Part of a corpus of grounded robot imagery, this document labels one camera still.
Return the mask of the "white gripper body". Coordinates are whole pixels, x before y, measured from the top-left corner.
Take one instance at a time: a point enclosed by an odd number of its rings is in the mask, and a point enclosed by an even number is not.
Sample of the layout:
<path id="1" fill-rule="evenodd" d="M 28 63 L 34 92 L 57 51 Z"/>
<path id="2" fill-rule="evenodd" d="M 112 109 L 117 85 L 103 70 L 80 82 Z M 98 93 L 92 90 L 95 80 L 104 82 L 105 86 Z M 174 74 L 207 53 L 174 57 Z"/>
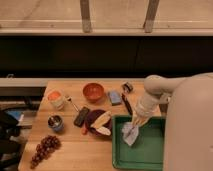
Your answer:
<path id="1" fill-rule="evenodd" d="M 152 117 L 158 106 L 158 99 L 150 94 L 142 95 L 135 107 L 136 114 L 140 117 Z"/>

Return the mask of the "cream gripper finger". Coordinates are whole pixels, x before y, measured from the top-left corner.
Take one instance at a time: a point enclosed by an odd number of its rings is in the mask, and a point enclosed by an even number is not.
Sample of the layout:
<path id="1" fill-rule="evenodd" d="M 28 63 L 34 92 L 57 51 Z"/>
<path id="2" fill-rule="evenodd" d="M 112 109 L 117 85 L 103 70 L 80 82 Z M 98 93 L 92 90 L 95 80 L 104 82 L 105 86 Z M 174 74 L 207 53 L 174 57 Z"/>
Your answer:
<path id="1" fill-rule="evenodd" d="M 138 115 L 135 111 L 133 111 L 131 123 L 133 126 L 136 126 L 138 125 L 138 122 Z"/>
<path id="2" fill-rule="evenodd" d="M 140 118 L 139 121 L 138 121 L 138 126 L 139 126 L 139 127 L 142 127 L 142 126 L 144 126 L 148 121 L 149 121 L 149 118 L 148 118 L 148 117 L 142 117 L 142 118 Z"/>

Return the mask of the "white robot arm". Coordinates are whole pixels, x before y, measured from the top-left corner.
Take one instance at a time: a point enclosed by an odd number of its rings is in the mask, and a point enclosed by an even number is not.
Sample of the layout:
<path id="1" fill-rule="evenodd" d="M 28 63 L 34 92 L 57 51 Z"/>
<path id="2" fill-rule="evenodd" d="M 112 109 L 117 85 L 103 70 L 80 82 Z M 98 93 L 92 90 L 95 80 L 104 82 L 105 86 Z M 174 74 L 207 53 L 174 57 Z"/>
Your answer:
<path id="1" fill-rule="evenodd" d="M 213 171 L 213 72 L 190 77 L 150 75 L 143 81 L 133 123 L 144 125 L 164 93 L 171 95 L 163 171 Z"/>

